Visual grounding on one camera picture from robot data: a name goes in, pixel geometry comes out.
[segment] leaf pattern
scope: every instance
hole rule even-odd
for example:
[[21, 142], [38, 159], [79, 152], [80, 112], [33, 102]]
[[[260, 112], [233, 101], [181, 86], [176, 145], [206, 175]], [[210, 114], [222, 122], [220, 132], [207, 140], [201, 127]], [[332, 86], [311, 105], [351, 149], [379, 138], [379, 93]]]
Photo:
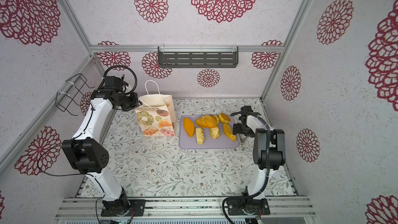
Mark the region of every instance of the leaf pattern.
[[[103, 142], [116, 181], [128, 197], [230, 196], [240, 195], [256, 169], [254, 138], [236, 149], [180, 149], [180, 116], [187, 114], [230, 114], [250, 105], [262, 112], [259, 99], [174, 99], [177, 126], [174, 137], [143, 136], [134, 111], [118, 111]], [[267, 195], [295, 195], [283, 167], [271, 178]], [[89, 180], [81, 197], [102, 197]]]

